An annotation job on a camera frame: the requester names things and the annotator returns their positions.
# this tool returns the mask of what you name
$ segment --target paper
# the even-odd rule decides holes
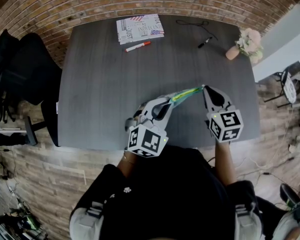
[[[120,45],[146,39],[164,37],[158,14],[139,15],[116,22]]]

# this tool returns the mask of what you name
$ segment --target brick wall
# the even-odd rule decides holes
[[[76,25],[135,14],[185,15],[266,32],[299,0],[8,0],[2,30],[17,38],[35,32],[61,66]]]

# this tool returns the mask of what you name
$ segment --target american flag print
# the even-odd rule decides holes
[[[151,30],[150,35],[158,35],[158,34],[164,34],[165,32],[162,30]]]
[[[136,22],[140,22],[143,17],[144,17],[144,15],[135,16],[135,17],[132,17],[131,20],[136,21]]]

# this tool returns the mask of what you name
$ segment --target black and white marker cube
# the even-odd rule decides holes
[[[169,138],[160,135],[155,129],[142,124],[131,129],[127,150],[145,158],[158,157]]]
[[[240,111],[224,111],[211,114],[209,129],[219,142],[239,139],[244,123]]]

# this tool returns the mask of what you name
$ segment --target pink flowers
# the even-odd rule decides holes
[[[257,63],[263,57],[260,33],[251,28],[240,32],[240,38],[235,42],[236,45],[241,53],[250,57],[252,63]]]

